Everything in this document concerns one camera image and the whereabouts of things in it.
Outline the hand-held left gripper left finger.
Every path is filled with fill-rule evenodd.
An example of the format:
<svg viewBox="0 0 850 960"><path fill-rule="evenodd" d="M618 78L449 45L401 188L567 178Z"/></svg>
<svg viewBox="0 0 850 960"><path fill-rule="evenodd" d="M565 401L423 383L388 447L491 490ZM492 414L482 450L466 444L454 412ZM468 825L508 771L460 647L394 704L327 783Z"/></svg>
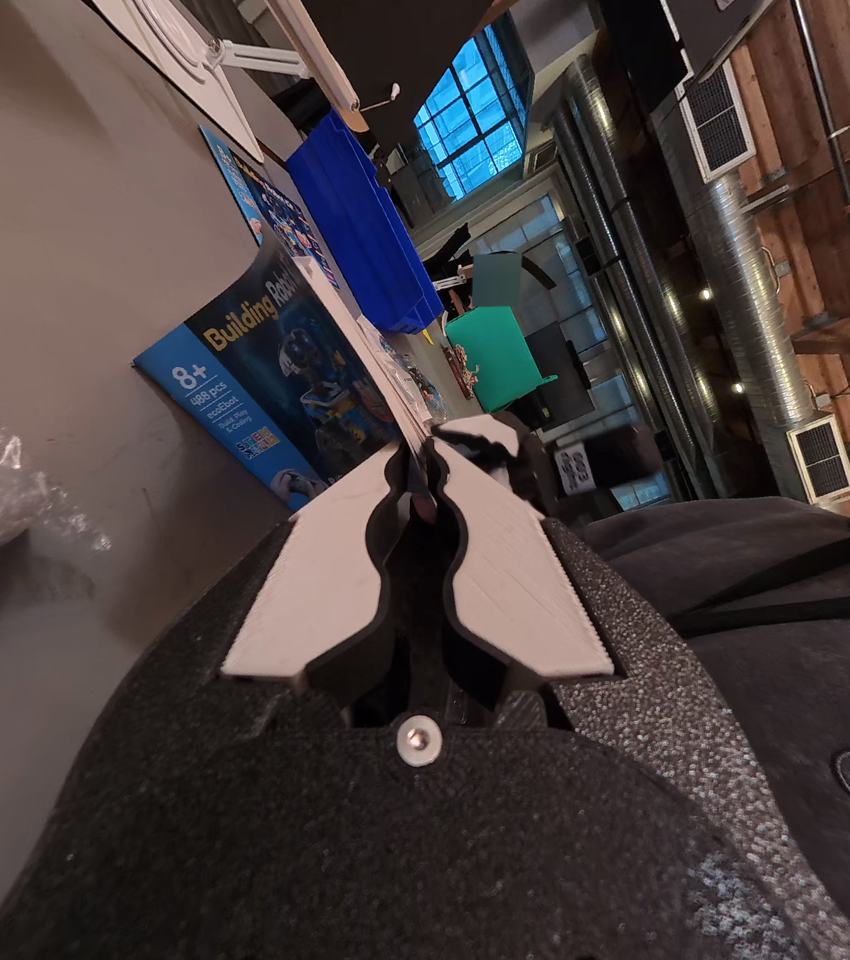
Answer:
<svg viewBox="0 0 850 960"><path fill-rule="evenodd" d="M319 691L341 709L384 680L395 646L387 563L408 459L403 441L383 447L292 518L222 676Z"/></svg>

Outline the white air vent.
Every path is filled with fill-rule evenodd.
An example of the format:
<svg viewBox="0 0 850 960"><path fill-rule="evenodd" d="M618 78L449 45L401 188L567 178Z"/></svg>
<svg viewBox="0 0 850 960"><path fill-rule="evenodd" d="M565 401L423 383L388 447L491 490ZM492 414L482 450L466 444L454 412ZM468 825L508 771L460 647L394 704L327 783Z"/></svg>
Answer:
<svg viewBox="0 0 850 960"><path fill-rule="evenodd" d="M706 79L688 76L676 89L695 160L706 184L756 156L741 90L729 60Z"/></svg>
<svg viewBox="0 0 850 960"><path fill-rule="evenodd" d="M787 432L804 493L815 506L850 499L850 459L834 414L826 414Z"/></svg>

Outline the grey ceiling unit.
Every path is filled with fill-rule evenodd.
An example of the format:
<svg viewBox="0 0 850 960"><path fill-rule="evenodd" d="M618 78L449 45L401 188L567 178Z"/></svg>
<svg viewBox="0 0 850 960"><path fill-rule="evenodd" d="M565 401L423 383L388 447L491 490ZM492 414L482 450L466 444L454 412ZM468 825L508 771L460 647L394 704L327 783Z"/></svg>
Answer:
<svg viewBox="0 0 850 960"><path fill-rule="evenodd" d="M696 80L706 80L742 43L772 1L664 1Z"/></svg>

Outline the wooden model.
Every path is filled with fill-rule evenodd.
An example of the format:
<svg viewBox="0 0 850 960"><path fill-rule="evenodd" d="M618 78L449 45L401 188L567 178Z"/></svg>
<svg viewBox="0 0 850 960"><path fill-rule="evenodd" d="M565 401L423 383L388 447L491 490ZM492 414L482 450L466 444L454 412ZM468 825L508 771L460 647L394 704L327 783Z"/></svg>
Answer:
<svg viewBox="0 0 850 960"><path fill-rule="evenodd" d="M462 394L467 400L474 400L479 382L478 369L469 369L468 357L461 345L445 346L443 354Z"/></svg>

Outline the small blue leaflet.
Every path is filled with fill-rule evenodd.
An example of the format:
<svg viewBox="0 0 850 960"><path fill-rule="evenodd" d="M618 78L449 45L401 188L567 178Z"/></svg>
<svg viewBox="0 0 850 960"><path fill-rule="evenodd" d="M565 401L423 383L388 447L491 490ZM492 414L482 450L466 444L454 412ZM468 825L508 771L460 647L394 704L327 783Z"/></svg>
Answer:
<svg viewBox="0 0 850 960"><path fill-rule="evenodd" d="M276 240L133 366L292 512L394 442L422 457L407 372L314 261Z"/></svg>

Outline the large blue instruction booklet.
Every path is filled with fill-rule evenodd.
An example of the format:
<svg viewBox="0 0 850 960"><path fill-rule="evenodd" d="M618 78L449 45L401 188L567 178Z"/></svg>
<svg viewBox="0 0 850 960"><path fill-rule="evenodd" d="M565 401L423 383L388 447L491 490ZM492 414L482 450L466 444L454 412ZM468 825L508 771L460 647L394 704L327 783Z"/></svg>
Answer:
<svg viewBox="0 0 850 960"><path fill-rule="evenodd" d="M201 125L199 131L256 242L263 245L265 235L274 234L289 256L314 261L339 290L323 247L298 204L236 156L209 128Z"/></svg>

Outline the teal folder stand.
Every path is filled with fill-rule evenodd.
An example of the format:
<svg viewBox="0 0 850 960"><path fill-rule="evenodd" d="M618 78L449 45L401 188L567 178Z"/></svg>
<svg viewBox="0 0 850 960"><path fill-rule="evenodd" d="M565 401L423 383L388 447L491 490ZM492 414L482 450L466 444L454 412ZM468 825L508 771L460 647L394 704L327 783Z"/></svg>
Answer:
<svg viewBox="0 0 850 960"><path fill-rule="evenodd" d="M445 334L462 348L466 369L476 378L472 389L486 414L503 411L536 389L557 381L544 376L509 306L479 306L449 320Z"/></svg>

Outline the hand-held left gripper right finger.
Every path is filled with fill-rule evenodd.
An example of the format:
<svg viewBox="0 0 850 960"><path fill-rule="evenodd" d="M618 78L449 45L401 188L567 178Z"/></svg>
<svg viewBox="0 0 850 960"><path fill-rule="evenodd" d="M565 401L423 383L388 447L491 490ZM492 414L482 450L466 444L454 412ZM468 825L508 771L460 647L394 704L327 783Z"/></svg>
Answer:
<svg viewBox="0 0 850 960"><path fill-rule="evenodd" d="M447 441L427 450L439 520L455 541L441 587L442 657L455 684L496 711L515 690L613 678L546 517Z"/></svg>

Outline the black display board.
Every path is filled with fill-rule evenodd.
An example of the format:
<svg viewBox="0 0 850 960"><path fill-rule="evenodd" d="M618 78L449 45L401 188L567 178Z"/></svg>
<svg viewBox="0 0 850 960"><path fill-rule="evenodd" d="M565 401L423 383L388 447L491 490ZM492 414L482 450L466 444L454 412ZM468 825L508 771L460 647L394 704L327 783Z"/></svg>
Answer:
<svg viewBox="0 0 850 960"><path fill-rule="evenodd" d="M526 338L530 353L545 382L535 390L542 411L542 428L564 426L593 414L596 404L591 382L558 322L543 326Z"/></svg>

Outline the long silver ventilation duct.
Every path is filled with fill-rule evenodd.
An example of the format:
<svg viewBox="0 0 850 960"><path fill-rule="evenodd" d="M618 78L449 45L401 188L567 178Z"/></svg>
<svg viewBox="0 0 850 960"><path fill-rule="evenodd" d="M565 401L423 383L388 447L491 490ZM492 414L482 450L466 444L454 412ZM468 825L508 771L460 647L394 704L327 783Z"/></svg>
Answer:
<svg viewBox="0 0 850 960"><path fill-rule="evenodd" d="M647 241L622 150L593 61L578 54L560 79L553 137L571 182L599 276L613 300L695 490L723 498L725 432L715 392L695 348L676 291Z"/></svg>

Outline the blue plastic bin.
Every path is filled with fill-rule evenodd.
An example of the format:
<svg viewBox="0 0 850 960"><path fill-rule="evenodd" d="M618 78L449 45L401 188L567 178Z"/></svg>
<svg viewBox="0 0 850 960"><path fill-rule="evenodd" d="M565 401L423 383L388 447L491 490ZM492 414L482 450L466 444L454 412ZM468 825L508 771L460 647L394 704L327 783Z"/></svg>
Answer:
<svg viewBox="0 0 850 960"><path fill-rule="evenodd" d="M392 199L334 110L286 165L361 313L377 330L413 335L440 317L441 301Z"/></svg>

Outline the large silver ventilation duct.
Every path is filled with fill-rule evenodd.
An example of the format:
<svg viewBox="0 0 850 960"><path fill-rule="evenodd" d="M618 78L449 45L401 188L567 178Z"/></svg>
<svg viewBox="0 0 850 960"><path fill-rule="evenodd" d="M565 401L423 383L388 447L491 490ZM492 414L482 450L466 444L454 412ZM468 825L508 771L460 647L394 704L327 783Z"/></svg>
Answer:
<svg viewBox="0 0 850 960"><path fill-rule="evenodd" d="M816 414L741 178L704 181L674 93L651 118L778 489L809 503L789 432Z"/></svg>

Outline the small clear bag blue pieces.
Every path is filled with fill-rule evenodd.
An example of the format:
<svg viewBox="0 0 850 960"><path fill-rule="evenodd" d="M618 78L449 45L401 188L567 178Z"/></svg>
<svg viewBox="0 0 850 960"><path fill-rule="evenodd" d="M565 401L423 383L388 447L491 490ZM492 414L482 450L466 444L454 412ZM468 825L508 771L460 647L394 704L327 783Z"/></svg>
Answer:
<svg viewBox="0 0 850 960"><path fill-rule="evenodd" d="M398 372L402 389L407 396L407 402L414 407L416 414L423 423L445 423L453 418L454 411L445 402L444 397L431 379L426 376L409 356L393 352L391 360Z"/></svg>

